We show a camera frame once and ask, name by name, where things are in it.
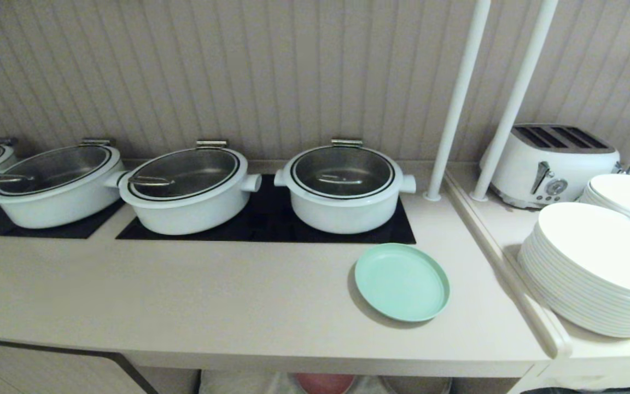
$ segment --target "beige wall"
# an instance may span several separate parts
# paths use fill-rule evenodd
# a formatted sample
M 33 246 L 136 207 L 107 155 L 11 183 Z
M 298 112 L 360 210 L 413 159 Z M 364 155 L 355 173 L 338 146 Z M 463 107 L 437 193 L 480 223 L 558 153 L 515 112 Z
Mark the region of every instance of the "beige wall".
M 453 147 L 477 160 L 540 2 L 493 2 Z M 362 137 L 432 159 L 470 0 L 0 0 L 0 135 L 28 153 L 112 135 L 126 157 L 228 138 L 287 159 Z M 518 121 L 577 125 L 630 159 L 630 2 L 562 0 Z

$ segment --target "toaster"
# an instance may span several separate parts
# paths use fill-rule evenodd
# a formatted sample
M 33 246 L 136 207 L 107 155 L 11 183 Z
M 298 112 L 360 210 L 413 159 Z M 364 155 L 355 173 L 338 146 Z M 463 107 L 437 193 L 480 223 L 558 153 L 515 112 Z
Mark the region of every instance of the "toaster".
M 480 160 L 485 166 L 487 150 Z M 619 152 L 608 142 L 579 128 L 546 123 L 512 127 L 490 189 L 519 208 L 541 208 L 575 201 L 587 182 L 619 172 Z

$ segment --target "toaster slot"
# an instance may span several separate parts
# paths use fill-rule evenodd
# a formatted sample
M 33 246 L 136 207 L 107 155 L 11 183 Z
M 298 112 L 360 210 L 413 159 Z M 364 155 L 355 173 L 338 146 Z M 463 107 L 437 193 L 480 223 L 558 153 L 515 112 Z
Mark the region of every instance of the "toaster slot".
M 575 137 L 575 135 L 570 134 L 570 132 L 562 127 L 554 127 L 553 130 L 557 131 L 563 138 L 572 142 L 576 146 L 580 148 L 589 148 L 590 145 L 586 144 L 580 138 Z
M 537 137 L 531 130 L 525 127 L 515 127 L 515 129 L 520 132 L 524 137 L 529 139 L 536 147 L 539 148 L 550 148 L 551 146 Z
M 568 145 L 565 145 L 565 144 L 563 144 L 563 142 L 560 142 L 560 140 L 558 140 L 557 138 L 555 138 L 552 135 L 550 135 L 550 133 L 547 132 L 546 130 L 544 130 L 543 128 L 532 127 L 532 131 L 535 132 L 536 134 L 540 135 L 541 138 L 543 138 L 549 144 L 553 145 L 553 147 L 555 147 L 555 148 L 567 148 L 568 147 Z
M 579 128 L 575 128 L 575 127 L 569 127 L 568 131 L 570 131 L 571 133 L 573 133 L 573 135 L 575 135 L 576 137 L 580 138 L 581 140 L 587 142 L 588 144 L 592 145 L 595 148 L 598 149 L 606 149 L 607 146 L 605 144 L 602 144 L 601 142 L 595 140 L 592 135 L 587 134 L 586 132 L 580 130 Z

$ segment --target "pot handle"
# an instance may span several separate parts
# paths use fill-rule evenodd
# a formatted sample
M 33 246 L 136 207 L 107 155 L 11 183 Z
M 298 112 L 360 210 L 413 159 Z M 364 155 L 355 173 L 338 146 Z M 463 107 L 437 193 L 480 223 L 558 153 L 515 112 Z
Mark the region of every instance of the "pot handle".
M 285 179 L 283 178 L 283 170 L 278 170 L 273 177 L 273 186 L 285 186 Z
M 322 174 L 317 178 L 320 182 L 332 183 L 332 184 L 362 184 L 363 181 L 360 179 L 349 180 L 347 178 L 343 178 L 337 175 L 330 174 Z
M 134 177 L 128 178 L 128 183 L 132 183 L 138 186 L 165 187 L 174 184 L 175 181 L 173 179 L 162 177 L 143 177 L 142 175 L 135 175 Z
M 400 186 L 401 193 L 412 193 L 417 192 L 417 181 L 415 181 L 414 175 L 403 175 L 402 177 L 402 186 Z
M 247 175 L 242 180 L 242 186 L 240 186 L 240 190 L 243 192 L 251 192 L 256 193 L 259 192 L 259 188 L 262 186 L 262 175 L 261 174 L 253 174 Z
M 113 172 L 113 174 L 108 175 L 108 178 L 103 181 L 103 186 L 105 187 L 118 187 L 118 184 L 120 184 L 120 178 L 123 177 L 123 175 L 127 174 L 129 171 L 116 171 Z
M 32 177 L 31 175 L 0 173 L 0 183 L 32 181 L 33 179 L 35 179 L 35 177 Z

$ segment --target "mint green plate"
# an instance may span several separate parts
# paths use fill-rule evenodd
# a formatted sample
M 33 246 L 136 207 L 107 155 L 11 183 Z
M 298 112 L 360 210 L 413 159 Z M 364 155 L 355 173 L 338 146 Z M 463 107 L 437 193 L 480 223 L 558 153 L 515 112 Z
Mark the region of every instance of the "mint green plate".
M 371 306 L 405 322 L 437 316 L 451 294 L 444 269 L 426 253 L 403 244 L 380 244 L 367 250 L 357 261 L 354 277 Z

